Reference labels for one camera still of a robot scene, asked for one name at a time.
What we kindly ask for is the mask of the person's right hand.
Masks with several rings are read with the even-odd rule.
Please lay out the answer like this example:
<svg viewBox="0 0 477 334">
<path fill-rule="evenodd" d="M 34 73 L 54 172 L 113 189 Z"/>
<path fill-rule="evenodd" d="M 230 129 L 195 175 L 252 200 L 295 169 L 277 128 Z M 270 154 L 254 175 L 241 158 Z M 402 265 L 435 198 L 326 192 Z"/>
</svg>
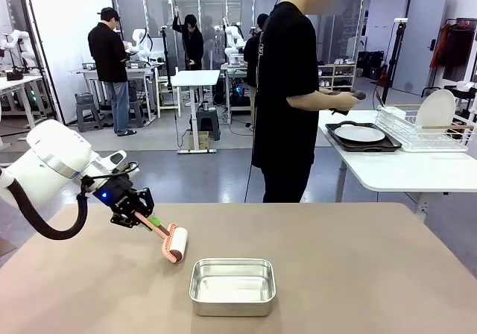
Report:
<svg viewBox="0 0 477 334">
<path fill-rule="evenodd" d="M 332 106 L 330 110 L 342 114 L 348 113 L 359 102 L 352 92 L 337 93 L 332 95 L 331 100 Z"/>
</svg>

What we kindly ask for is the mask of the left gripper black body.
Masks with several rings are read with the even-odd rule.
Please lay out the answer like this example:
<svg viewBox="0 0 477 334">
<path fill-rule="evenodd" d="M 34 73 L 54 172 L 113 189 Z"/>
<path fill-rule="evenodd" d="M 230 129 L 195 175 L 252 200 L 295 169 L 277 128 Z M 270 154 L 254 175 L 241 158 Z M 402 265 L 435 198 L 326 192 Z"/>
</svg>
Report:
<svg viewBox="0 0 477 334">
<path fill-rule="evenodd" d="M 92 194 L 105 206 L 114 209 L 124 198 L 127 198 L 133 183 L 128 175 L 110 177 Z"/>
</svg>

